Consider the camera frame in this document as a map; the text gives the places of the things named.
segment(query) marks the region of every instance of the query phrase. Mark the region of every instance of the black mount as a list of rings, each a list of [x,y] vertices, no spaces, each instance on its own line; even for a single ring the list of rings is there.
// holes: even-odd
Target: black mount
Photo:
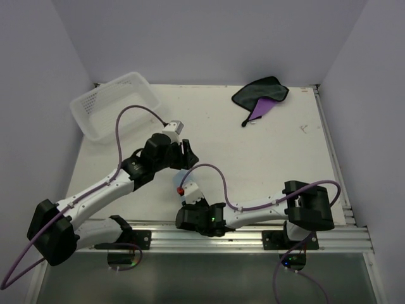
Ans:
[[[151,238],[152,232],[150,230],[132,230],[130,224],[127,223],[119,215],[112,215],[110,216],[122,230],[120,237],[114,243],[103,243],[103,244],[96,244],[94,246],[95,249],[99,250],[113,250],[113,249],[123,249],[127,250],[128,246],[120,246],[117,244],[136,244],[142,250],[148,250],[151,246]]]
[[[305,265],[306,265],[306,254],[301,253],[301,254],[289,254],[287,255],[284,260],[281,261],[281,264],[284,267],[293,269],[293,270],[302,270]]]
[[[286,222],[283,225],[282,231],[264,230],[261,232],[261,240],[264,250],[289,250],[299,242],[291,241],[287,235]],[[318,236],[313,233],[315,241],[310,240],[306,243],[307,250],[318,250]]]

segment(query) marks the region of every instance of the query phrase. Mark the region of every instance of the metal frame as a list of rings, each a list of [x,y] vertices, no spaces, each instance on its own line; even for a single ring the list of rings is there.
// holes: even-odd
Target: metal frame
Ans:
[[[371,285],[373,286],[374,295],[378,304],[388,303],[388,298],[384,290],[382,279],[375,263],[373,253],[363,253],[364,262],[366,263],[368,276],[370,277]]]
[[[363,253],[364,261],[370,277],[378,304],[386,304],[382,280],[375,265],[373,246],[367,228],[356,227],[356,221],[347,196],[342,172],[340,171],[332,138],[330,137],[325,114],[322,109],[317,86],[310,86],[316,98],[325,139],[327,141],[330,159],[332,161],[335,178],[342,187],[340,201],[343,207],[346,226],[338,226],[332,231],[318,232],[320,249],[311,253]],[[282,230],[281,225],[257,225],[229,232],[223,237],[204,237],[195,232],[181,231],[176,229],[173,222],[157,221],[128,221],[133,229],[150,230],[151,249],[150,253],[283,253],[284,251],[264,250],[261,241],[261,231]],[[105,253],[106,250],[95,250],[94,247],[82,249],[81,252]],[[34,304],[41,290],[42,282],[46,273],[47,263],[41,263],[35,270],[31,285],[28,290],[25,303]]]

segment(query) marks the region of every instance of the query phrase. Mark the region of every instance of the small dark stain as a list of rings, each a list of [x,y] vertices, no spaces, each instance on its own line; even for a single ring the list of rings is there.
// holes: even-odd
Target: small dark stain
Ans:
[[[302,125],[302,126],[300,126],[300,129],[305,133],[305,134],[307,134],[306,132],[305,132],[305,128],[307,127],[308,125]]]

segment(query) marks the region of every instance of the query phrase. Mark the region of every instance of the glass panel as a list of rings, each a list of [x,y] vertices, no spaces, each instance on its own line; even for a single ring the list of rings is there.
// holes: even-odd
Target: glass panel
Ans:
[[[363,255],[308,254],[303,272],[332,303],[376,303]],[[38,303],[276,303],[271,277],[278,255],[148,253],[133,270],[108,270],[105,253],[76,253],[48,267]],[[319,287],[280,270],[282,303],[326,303]]]

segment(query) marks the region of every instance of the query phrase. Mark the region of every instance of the purple cloth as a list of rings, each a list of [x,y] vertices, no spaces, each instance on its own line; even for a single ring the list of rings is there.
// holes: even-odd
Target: purple cloth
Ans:
[[[249,117],[249,121],[258,118],[259,116],[263,116],[264,114],[269,112],[277,103],[278,101],[274,101],[270,98],[259,98],[258,103],[254,107]]]

